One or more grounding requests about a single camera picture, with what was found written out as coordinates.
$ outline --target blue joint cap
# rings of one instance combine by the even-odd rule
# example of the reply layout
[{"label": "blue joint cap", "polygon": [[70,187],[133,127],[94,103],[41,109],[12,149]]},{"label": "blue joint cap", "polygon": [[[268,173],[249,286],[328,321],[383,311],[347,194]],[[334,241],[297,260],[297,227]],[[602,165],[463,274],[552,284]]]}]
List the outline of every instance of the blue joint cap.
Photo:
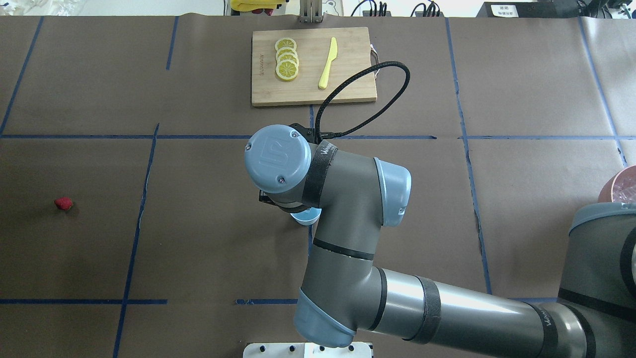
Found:
[{"label": "blue joint cap", "polygon": [[245,146],[245,168],[252,182],[267,193],[280,194],[298,185],[311,161],[309,143],[287,125],[261,128]]},{"label": "blue joint cap", "polygon": [[577,226],[598,218],[613,217],[615,215],[636,215],[636,203],[595,203],[586,205],[574,214],[569,234]]},{"label": "blue joint cap", "polygon": [[398,226],[402,222],[408,198],[411,196],[411,173],[403,166],[373,158],[378,169],[382,192],[384,226]]},{"label": "blue joint cap", "polygon": [[330,348],[347,347],[356,335],[355,331],[345,327],[316,306],[303,290],[300,290],[294,326],[308,341]]}]

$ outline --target black cable cord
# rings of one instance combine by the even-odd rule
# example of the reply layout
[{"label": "black cable cord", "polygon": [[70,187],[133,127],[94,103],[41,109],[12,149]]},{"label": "black cable cord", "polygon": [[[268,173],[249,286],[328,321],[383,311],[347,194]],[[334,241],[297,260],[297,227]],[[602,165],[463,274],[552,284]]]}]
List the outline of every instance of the black cable cord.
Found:
[{"label": "black cable cord", "polygon": [[380,1],[380,6],[378,6],[378,16],[387,16],[387,3]]},{"label": "black cable cord", "polygon": [[579,8],[579,16],[585,16],[588,5],[582,0],[576,0],[576,4],[578,5],[578,8]]},{"label": "black cable cord", "polygon": [[581,12],[583,16],[592,17],[592,11],[590,10],[590,4],[585,3],[583,0],[578,0],[581,4]]},{"label": "black cable cord", "polygon": [[436,9],[436,5],[434,1],[431,1],[431,3],[429,4],[429,9],[426,11],[426,17],[433,17],[435,16],[435,9]]},{"label": "black cable cord", "polygon": [[[402,70],[404,70],[404,84],[402,85],[402,88],[400,88],[400,90],[396,93],[395,96],[393,96],[393,98],[381,109],[378,111],[378,113],[372,115],[369,119],[365,120],[364,122],[358,124],[357,126],[349,129],[348,131],[344,131],[344,132],[321,132],[320,131],[320,120],[322,118],[322,113],[324,112],[324,109],[327,108],[327,106],[329,105],[329,103],[343,90],[345,89],[346,86],[350,85],[351,83],[355,82],[356,80],[358,80],[359,78],[368,75],[370,73],[373,73],[374,71],[380,69],[380,68],[384,68],[384,67],[399,67]],[[386,61],[386,62],[381,62],[379,64],[373,65],[369,68],[366,68],[358,73],[356,73],[355,75],[349,77],[346,81],[342,82],[335,90],[333,90],[332,93],[330,93],[329,96],[327,96],[327,98],[322,102],[322,104],[320,105],[320,108],[318,108],[318,112],[316,114],[316,118],[315,118],[315,124],[314,124],[314,136],[315,136],[315,144],[320,144],[320,142],[325,139],[331,139],[331,138],[338,138],[338,137],[342,137],[342,136],[346,136],[348,134],[351,134],[355,131],[357,131],[358,129],[366,126],[367,124],[369,124],[372,120],[378,118],[379,116],[381,116],[386,110],[389,109],[389,107],[391,107],[391,105],[393,104],[393,102],[397,101],[398,98],[400,96],[402,96],[402,93],[404,93],[404,90],[406,90],[406,87],[408,86],[408,82],[411,80],[411,72],[408,70],[408,67],[406,67],[405,64],[403,64],[402,62],[398,62],[398,61]]]},{"label": "black cable cord", "polygon": [[609,18],[614,18],[614,17],[612,16],[612,13],[611,13],[611,12],[609,12],[609,7],[607,6],[607,4],[605,4],[605,6],[603,6],[603,18],[606,18],[606,17],[605,17],[605,12],[607,12],[607,14],[609,15]]},{"label": "black cable cord", "polygon": [[[358,10],[360,5],[366,3],[367,1],[369,1],[370,3],[373,3],[373,5],[377,6],[377,4],[375,3],[374,0],[362,0],[362,1],[360,1],[360,3],[358,3],[358,5],[356,5],[356,7],[354,8],[354,11],[351,12],[351,16],[355,15],[356,14],[356,10]],[[373,5],[371,6],[371,9],[369,10],[369,15],[371,15],[373,13]]]},{"label": "black cable cord", "polygon": [[413,8],[413,11],[411,11],[411,15],[409,17],[413,17],[413,14],[415,13],[415,10],[417,10],[417,8],[420,7],[420,5],[424,5],[424,10],[422,10],[422,16],[424,16],[424,14],[426,13],[426,4],[424,3],[419,3],[417,5],[415,5],[415,7]]}]

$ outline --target robot logo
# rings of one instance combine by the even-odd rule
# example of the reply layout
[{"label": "robot logo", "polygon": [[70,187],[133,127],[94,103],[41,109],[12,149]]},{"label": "robot logo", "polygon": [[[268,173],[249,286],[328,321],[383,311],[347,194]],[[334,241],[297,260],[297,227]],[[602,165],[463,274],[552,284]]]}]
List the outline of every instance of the robot logo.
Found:
[{"label": "robot logo", "polygon": [[289,160],[286,149],[289,148],[291,144],[291,140],[287,138],[267,137],[258,162],[274,168],[284,169]]},{"label": "robot logo", "polygon": [[541,315],[543,315],[543,322],[545,326],[552,326],[552,322],[550,320],[550,316],[541,308],[538,308],[539,311],[541,312]]},{"label": "robot logo", "polygon": [[322,148],[322,149],[320,150],[320,154],[322,154],[322,155],[327,155],[327,154],[329,154],[329,150],[331,149],[331,147],[333,147],[333,144],[328,143],[328,144],[327,144],[324,148]]}]

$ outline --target blue tape line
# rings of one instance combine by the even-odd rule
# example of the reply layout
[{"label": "blue tape line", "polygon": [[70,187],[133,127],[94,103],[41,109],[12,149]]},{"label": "blue tape line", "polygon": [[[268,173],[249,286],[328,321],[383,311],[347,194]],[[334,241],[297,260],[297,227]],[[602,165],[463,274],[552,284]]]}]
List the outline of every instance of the blue tape line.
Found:
[{"label": "blue tape line", "polygon": [[249,138],[252,136],[248,134],[164,134],[157,136],[157,139],[160,140],[248,140]]},{"label": "blue tape line", "polygon": [[469,140],[615,140],[612,136],[466,136]]},{"label": "blue tape line", "polygon": [[168,304],[167,299],[129,299],[127,304]]},{"label": "blue tape line", "polygon": [[547,302],[556,302],[556,297],[516,297],[511,298],[514,301],[521,301],[526,303],[547,303]]},{"label": "blue tape line", "polygon": [[297,304],[297,298],[268,298],[268,299],[244,299],[236,300],[236,304]]},{"label": "blue tape line", "polygon": [[[121,304],[121,299],[0,299],[0,304]],[[167,299],[131,299],[128,304],[168,304]]]},{"label": "blue tape line", "polygon": [[179,17],[174,17],[174,25],[172,26],[172,39],[170,40],[170,51],[168,52],[168,61],[165,64],[165,69],[170,71],[170,63],[172,62],[172,51],[174,50],[174,39],[177,37],[177,26],[179,25]]},{"label": "blue tape line", "polygon": [[314,105],[309,105],[309,128],[314,127]]},{"label": "blue tape line", "polygon": [[36,28],[36,33],[33,34],[33,39],[31,40],[31,46],[29,46],[27,57],[24,58],[24,63],[22,64],[22,69],[20,70],[20,74],[18,75],[18,80],[15,82],[15,87],[13,88],[11,99],[9,99],[9,105],[6,107],[6,112],[4,113],[2,124],[0,124],[0,138],[2,138],[4,127],[6,127],[6,123],[9,120],[9,115],[11,114],[11,109],[13,108],[13,102],[15,102],[15,97],[18,95],[18,89],[20,89],[20,84],[22,83],[22,77],[24,77],[24,71],[26,71],[27,65],[29,64],[29,59],[31,58],[31,54],[33,53],[33,48],[35,48],[36,46],[36,41],[38,40],[39,31],[42,28],[43,22],[44,22],[44,16],[40,16],[38,27]]},{"label": "blue tape line", "polygon": [[621,161],[623,162],[623,167],[627,168],[627,160],[625,159],[625,152],[623,151],[623,146],[621,145],[621,141],[618,139],[618,133],[616,132],[616,126],[614,125],[614,119],[612,118],[612,113],[609,111],[609,106],[607,105],[607,98],[605,97],[605,91],[603,91],[603,87],[600,84],[600,80],[598,79],[598,73],[596,70],[596,66],[594,65],[594,61],[592,61],[592,54],[590,52],[590,46],[588,45],[588,37],[585,34],[585,29],[583,28],[583,20],[581,17],[579,19],[579,28],[581,30],[581,36],[583,37],[583,47],[585,48],[585,54],[588,57],[588,62],[590,63],[590,68],[592,70],[592,74],[594,75],[594,81],[596,81],[598,93],[600,94],[601,102],[603,103],[603,109],[605,110],[605,114],[607,115],[607,119],[609,120],[609,127],[612,130],[612,135],[616,140],[616,147],[618,149],[618,155],[621,157]]},{"label": "blue tape line", "polygon": [[119,135],[119,134],[7,134],[4,139],[19,140],[151,140],[152,136],[135,136],[135,135]]},{"label": "blue tape line", "polygon": [[[248,134],[162,134],[158,140],[248,140]],[[136,134],[5,134],[3,139],[34,140],[151,140]],[[436,140],[435,136],[344,136],[344,140]],[[636,140],[636,136],[466,136],[469,140]]]},{"label": "blue tape line", "polygon": [[486,246],[483,240],[483,231],[481,229],[481,216],[479,212],[479,203],[477,202],[477,191],[475,189],[475,181],[473,176],[473,165],[471,164],[470,150],[468,148],[468,134],[466,132],[466,123],[464,122],[464,110],[462,109],[462,103],[459,100],[459,80],[457,79],[457,67],[455,66],[455,54],[453,52],[453,40],[450,36],[450,23],[448,17],[446,20],[446,36],[448,37],[448,51],[450,52],[450,64],[453,69],[453,82],[455,84],[455,96],[457,97],[457,110],[459,111],[460,125],[462,127],[462,140],[464,142],[464,153],[466,155],[466,166],[468,167],[468,179],[471,184],[471,195],[473,197],[473,209],[475,217],[477,218],[477,233],[480,242],[481,251],[481,264],[483,266],[483,276],[486,281],[486,292],[492,294],[492,287],[490,285],[490,273],[488,272],[488,259],[486,258]]},{"label": "blue tape line", "polygon": [[146,168],[146,178],[144,180],[144,190],[141,194],[141,204],[139,205],[139,216],[137,216],[137,227],[135,229],[135,239],[132,242],[132,251],[130,253],[130,263],[128,264],[128,276],[126,277],[126,287],[123,291],[123,299],[121,300],[121,312],[120,321],[117,327],[117,336],[115,338],[115,346],[113,349],[113,358],[117,358],[119,354],[119,346],[121,342],[121,332],[123,330],[123,323],[126,317],[126,306],[128,305],[128,295],[130,294],[130,283],[132,281],[132,270],[135,267],[135,256],[137,255],[137,246],[139,244],[139,232],[141,231],[141,218],[144,216],[144,210],[146,209],[146,197],[148,195],[148,179],[150,177],[150,169],[153,166],[153,159],[155,157],[155,146],[157,143],[157,132],[159,131],[159,124],[155,127],[155,133],[153,134],[153,143],[150,146],[150,156],[148,157],[148,167]]},{"label": "blue tape line", "polygon": [[309,235],[308,235],[308,239],[309,239],[309,243],[307,246],[307,257],[309,257],[309,255],[312,254],[312,245],[314,244],[314,234],[313,234],[313,230],[314,230],[314,225],[311,224],[308,227],[308,231],[309,231]]},{"label": "blue tape line", "polygon": [[[7,134],[5,139],[35,140],[151,140],[154,136],[135,134]],[[248,140],[247,134],[163,134],[159,140]]]},{"label": "blue tape line", "polygon": [[436,140],[435,136],[344,136],[340,140]]}]

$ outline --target lemon slice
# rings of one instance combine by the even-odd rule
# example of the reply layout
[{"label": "lemon slice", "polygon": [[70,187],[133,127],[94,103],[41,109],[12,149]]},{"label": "lemon slice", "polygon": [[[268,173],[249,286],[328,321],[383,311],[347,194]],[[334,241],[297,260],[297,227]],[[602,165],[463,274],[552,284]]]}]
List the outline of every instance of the lemon slice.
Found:
[{"label": "lemon slice", "polygon": [[276,41],[276,45],[274,45],[274,49],[276,51],[280,50],[283,47],[290,47],[296,50],[296,42],[292,38],[282,38]]},{"label": "lemon slice", "polygon": [[292,60],[296,64],[300,64],[300,61],[298,60],[298,56],[296,56],[295,54],[292,54],[291,52],[284,52],[283,54],[281,54],[276,59],[276,63],[280,63],[281,61],[284,61],[284,60]]},{"label": "lemon slice", "polygon": [[298,76],[298,64],[292,60],[283,60],[276,64],[276,75],[283,81],[291,81]]},{"label": "lemon slice", "polygon": [[280,57],[280,55],[282,54],[294,54],[296,57],[298,56],[298,54],[296,53],[296,50],[294,50],[291,47],[281,47],[278,49],[278,51],[276,51],[276,58],[278,59]]}]

